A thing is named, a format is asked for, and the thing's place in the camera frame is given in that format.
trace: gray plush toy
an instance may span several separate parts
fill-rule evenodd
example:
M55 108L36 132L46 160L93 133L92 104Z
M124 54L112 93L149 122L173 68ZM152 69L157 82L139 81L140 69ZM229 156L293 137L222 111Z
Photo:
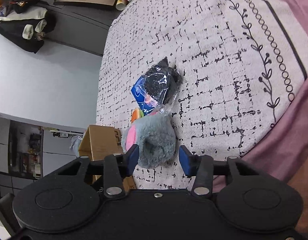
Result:
M138 165L153 169L169 160L175 153L176 136L170 116L160 113L137 119L122 135L122 148L137 144L140 148Z

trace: person's skin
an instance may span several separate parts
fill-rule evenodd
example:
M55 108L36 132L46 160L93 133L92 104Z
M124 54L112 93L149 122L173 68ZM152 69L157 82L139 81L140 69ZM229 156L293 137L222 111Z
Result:
M297 190L304 202L304 210L296 226L300 233L308 233L308 158L296 172L288 185Z

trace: clear plastic wrapper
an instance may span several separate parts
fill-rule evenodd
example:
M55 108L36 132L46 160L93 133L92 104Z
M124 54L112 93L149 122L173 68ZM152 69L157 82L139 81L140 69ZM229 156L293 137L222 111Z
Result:
M165 57L144 73L131 89L144 115L152 111L170 114L182 84L182 76Z

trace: brown cardboard box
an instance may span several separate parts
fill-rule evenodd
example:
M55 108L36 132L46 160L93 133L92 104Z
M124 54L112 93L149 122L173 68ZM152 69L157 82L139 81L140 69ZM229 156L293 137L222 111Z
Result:
M90 125L78 148L80 156L87 155L91 161L103 160L105 156L114 153L123 153L121 147L121 132L109 126ZM99 176L93 176L93 182ZM124 189L136 189L133 176L123 180Z

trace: screw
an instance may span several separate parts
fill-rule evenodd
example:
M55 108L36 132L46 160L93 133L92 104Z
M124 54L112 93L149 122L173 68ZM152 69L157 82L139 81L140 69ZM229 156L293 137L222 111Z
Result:
M194 193L196 195L207 195L209 193L209 189L206 187L197 187L194 189Z
M106 193L109 195L118 195L122 193L122 189L120 187L109 187Z
M154 194L154 197L162 197L162 196L163 196L162 193L155 193L155 194Z

